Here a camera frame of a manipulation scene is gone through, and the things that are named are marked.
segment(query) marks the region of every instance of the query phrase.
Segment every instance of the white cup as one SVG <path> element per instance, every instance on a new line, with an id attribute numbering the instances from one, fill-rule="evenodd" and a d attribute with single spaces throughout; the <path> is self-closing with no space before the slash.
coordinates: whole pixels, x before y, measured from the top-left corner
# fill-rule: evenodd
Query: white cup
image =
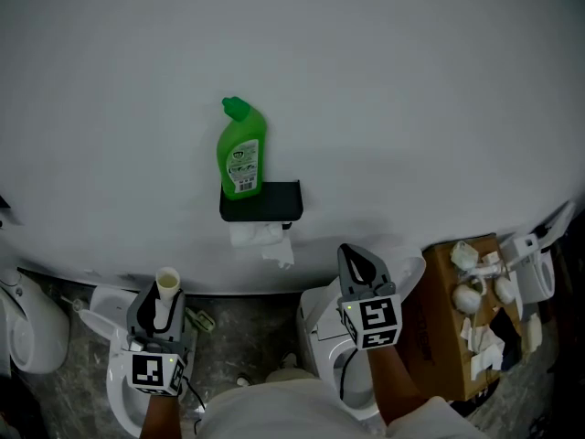
<path id="1" fill-rule="evenodd" d="M 166 307 L 170 308 L 173 298 L 179 292 L 181 286 L 179 272 L 173 267 L 163 267 L 156 271 L 155 280 L 161 301 Z"/>

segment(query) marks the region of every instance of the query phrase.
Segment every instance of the white wall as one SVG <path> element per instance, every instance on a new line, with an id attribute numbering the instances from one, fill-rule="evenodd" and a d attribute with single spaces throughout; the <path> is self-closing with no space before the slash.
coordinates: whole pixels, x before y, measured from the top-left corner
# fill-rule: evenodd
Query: white wall
<path id="1" fill-rule="evenodd" d="M 236 294 L 318 284 L 343 240 L 538 222 L 585 186 L 583 21 L 585 0 L 0 0 L 21 223 L 0 236 L 71 279 L 173 265 Z M 288 271 L 218 214 L 236 94 L 270 123 L 266 178 L 302 183 Z"/>

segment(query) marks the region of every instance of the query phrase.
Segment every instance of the concrete floor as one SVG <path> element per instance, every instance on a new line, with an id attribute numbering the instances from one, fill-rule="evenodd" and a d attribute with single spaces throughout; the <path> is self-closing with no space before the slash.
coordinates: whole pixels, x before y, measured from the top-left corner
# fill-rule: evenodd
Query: concrete floor
<path id="1" fill-rule="evenodd" d="M 90 300 L 93 288 L 39 281 L 44 289 L 69 299 Z M 262 382 L 278 366 L 281 355 L 298 346 L 294 318 L 299 295 L 251 298 L 188 297 L 187 305 L 204 309 L 216 320 L 213 334 L 201 334 L 191 384 L 204 402 L 217 389 L 246 373 Z M 131 437 L 115 419 L 106 395 L 108 343 L 94 334 L 63 304 L 71 321 L 69 354 L 64 365 L 47 375 L 20 373 L 41 404 L 52 439 Z M 546 373 L 557 353 L 554 323 L 544 329 L 544 345 L 501 380 L 494 396 L 470 416 L 490 437 L 528 437 L 531 423 L 551 409 L 553 377 Z M 188 392 L 181 406 L 183 438 L 195 437 L 197 399 Z M 376 422 L 368 429 L 381 433 Z"/>

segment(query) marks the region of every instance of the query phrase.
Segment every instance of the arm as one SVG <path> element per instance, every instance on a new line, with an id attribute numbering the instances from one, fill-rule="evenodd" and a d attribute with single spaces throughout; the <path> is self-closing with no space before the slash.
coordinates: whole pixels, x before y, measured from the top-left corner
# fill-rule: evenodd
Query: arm
<path id="1" fill-rule="evenodd" d="M 179 402 L 176 397 L 152 395 L 140 439 L 181 439 Z"/>
<path id="2" fill-rule="evenodd" d="M 414 385 L 394 347 L 370 349 L 367 358 L 376 402 L 386 424 L 413 412 L 428 400 Z"/>

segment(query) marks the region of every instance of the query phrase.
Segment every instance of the green toilet cleaner bottle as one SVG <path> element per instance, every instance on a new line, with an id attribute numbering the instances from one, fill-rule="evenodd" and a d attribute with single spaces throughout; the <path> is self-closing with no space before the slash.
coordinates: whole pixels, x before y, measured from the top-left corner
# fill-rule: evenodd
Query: green toilet cleaner bottle
<path id="1" fill-rule="evenodd" d="M 266 121 L 238 97 L 224 98 L 221 103 L 232 119 L 218 141 L 221 186 L 230 200 L 252 197 L 262 189 Z"/>

